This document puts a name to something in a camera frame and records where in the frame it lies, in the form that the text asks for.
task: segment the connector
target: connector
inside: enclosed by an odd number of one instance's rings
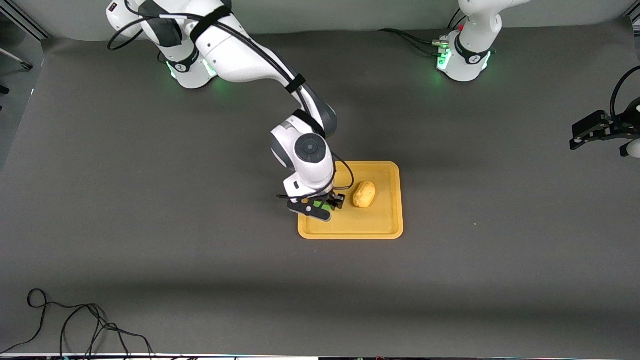
[[[449,41],[447,40],[433,40],[431,41],[431,45],[435,47],[441,47],[442,49],[449,48]]]

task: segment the circular joint cap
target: circular joint cap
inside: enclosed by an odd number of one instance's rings
[[[326,155],[324,139],[316,134],[304,134],[295,145],[296,155],[305,163],[320,163]]]

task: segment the potato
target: potato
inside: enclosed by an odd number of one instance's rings
[[[363,181],[358,190],[353,193],[353,205],[358,208],[368,208],[376,196],[376,185],[370,181]]]

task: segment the white wall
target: white wall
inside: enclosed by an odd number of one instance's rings
[[[107,40],[109,0],[14,0],[56,37]],[[619,17],[634,0],[533,0],[506,10],[509,27],[596,24]],[[446,27],[457,0],[234,0],[250,33]]]

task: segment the metal frame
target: metal frame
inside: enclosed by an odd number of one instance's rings
[[[634,25],[634,33],[637,35],[640,33],[640,0],[637,0],[633,5],[629,6],[629,9],[625,11],[622,16],[628,16],[631,18],[631,22]]]
[[[45,29],[38,25],[37,22],[29,17],[29,15],[20,9],[13,0],[0,0],[0,10],[9,19],[11,19],[14,24],[18,25],[20,29],[36,38],[38,41],[52,37]]]

